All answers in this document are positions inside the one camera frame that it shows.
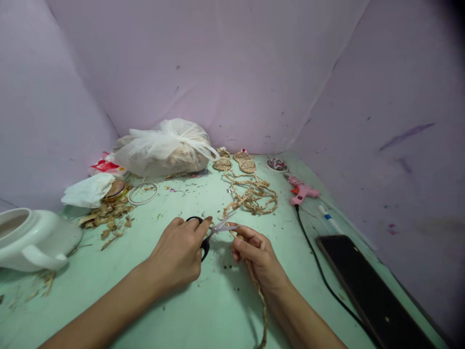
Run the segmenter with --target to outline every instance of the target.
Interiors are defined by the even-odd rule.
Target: hot glue gun
[[[296,197],[293,197],[290,200],[292,206],[301,205],[305,197],[307,196],[316,198],[318,197],[318,195],[320,195],[319,190],[309,187],[307,184],[302,182],[300,179],[294,176],[289,176],[288,174],[284,174],[284,176],[287,178],[289,183],[291,183],[295,187],[295,189],[291,190],[291,192],[293,192],[294,194],[297,194]]]

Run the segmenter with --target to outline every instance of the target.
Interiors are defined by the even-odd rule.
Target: white container
[[[76,223],[45,210],[17,208],[0,214],[0,267],[57,270],[82,238]]]

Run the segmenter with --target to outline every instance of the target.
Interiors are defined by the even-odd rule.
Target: white tissue
[[[100,173],[80,181],[64,191],[62,203],[77,207],[98,208],[100,200],[108,193],[115,177]]]

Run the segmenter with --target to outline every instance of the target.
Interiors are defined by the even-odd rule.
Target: lavender wall
[[[0,211],[58,210],[111,149],[114,126],[87,92],[47,4],[0,0]]]
[[[294,148],[401,283],[459,340],[464,43],[443,4],[371,1]]]
[[[119,134],[181,117],[287,149],[368,0],[47,0]]]

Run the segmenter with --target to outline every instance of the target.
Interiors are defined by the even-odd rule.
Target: scissor blade
[[[239,225],[232,225],[232,226],[224,226],[224,227],[221,227],[217,230],[217,232],[220,232],[220,231],[228,231],[228,230],[236,230],[236,229],[239,229],[240,226]]]
[[[222,228],[222,226],[224,226],[226,224],[226,222],[229,220],[229,218],[231,218],[235,213],[236,213],[236,211],[231,212],[230,214],[228,214],[225,217],[225,219],[223,219],[220,223],[215,225],[215,230],[216,231],[222,231],[222,230],[220,230]]]

